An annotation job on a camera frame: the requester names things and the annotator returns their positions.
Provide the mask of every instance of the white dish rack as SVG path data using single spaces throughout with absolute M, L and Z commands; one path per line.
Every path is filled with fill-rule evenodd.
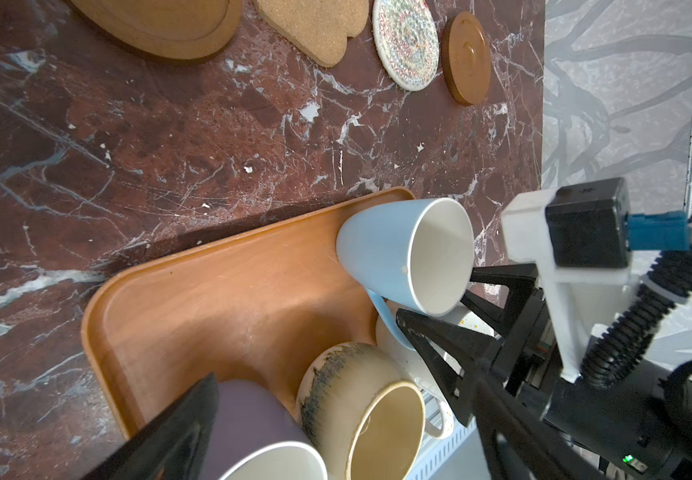
M 436 426 L 441 426 L 442 419 L 437 408 L 437 402 L 428 392 L 424 392 L 424 401 L 426 402 L 426 418 Z M 453 435 L 447 438 L 439 440 L 424 434 L 415 464 L 405 480 L 428 480 L 431 478 L 431 475 L 435 474 L 458 447 L 475 432 L 475 422 L 471 423 L 471 427 L 466 428 L 456 420 Z

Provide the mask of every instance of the blue connector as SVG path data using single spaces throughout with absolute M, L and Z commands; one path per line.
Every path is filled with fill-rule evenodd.
M 629 250 L 690 250 L 687 215 L 683 211 L 631 215 Z

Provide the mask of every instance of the marble countertop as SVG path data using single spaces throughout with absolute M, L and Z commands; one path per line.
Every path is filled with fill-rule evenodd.
M 317 67 L 245 2 L 223 52 L 164 64 L 60 0 L 0 0 L 0 478 L 78 478 L 122 437 L 80 342 L 125 268 L 389 186 L 469 212 L 476 263 L 505 259 L 499 214 L 540 185 L 543 0 L 472 10 L 486 101 L 383 70 L 370 23 Z M 496 292 L 482 292 L 495 295 Z

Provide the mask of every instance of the cork board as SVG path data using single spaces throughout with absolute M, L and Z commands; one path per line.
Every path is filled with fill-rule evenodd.
M 263 19 L 323 67 L 346 53 L 368 23 L 368 0 L 255 0 Z

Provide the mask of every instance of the beige ceramic cup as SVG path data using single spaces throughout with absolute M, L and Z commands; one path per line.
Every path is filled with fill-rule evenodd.
M 295 408 L 329 480 L 402 480 L 426 423 L 420 390 L 395 360 L 366 343 L 341 343 L 317 357 Z

